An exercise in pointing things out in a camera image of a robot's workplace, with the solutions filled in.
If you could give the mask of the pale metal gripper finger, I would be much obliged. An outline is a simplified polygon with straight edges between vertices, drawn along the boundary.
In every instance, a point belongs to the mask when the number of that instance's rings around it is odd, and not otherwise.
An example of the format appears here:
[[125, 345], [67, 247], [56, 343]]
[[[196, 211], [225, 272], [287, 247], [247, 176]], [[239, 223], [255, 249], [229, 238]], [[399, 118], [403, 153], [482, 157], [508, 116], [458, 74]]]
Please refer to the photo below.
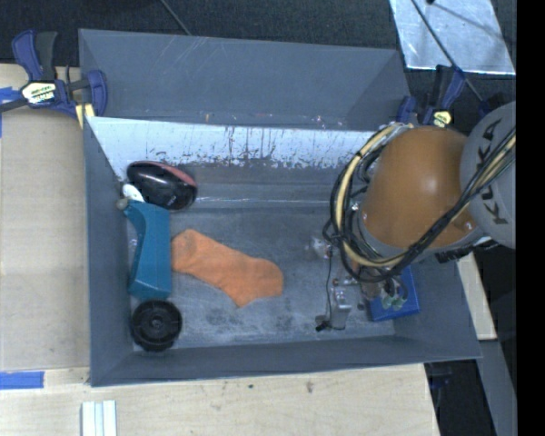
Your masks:
[[309, 250], [315, 259], [330, 260], [332, 258], [332, 244], [323, 238], [313, 236], [309, 241]]
[[329, 324], [334, 330], [343, 330], [352, 311], [352, 297], [348, 290], [342, 287], [330, 289], [330, 320]]

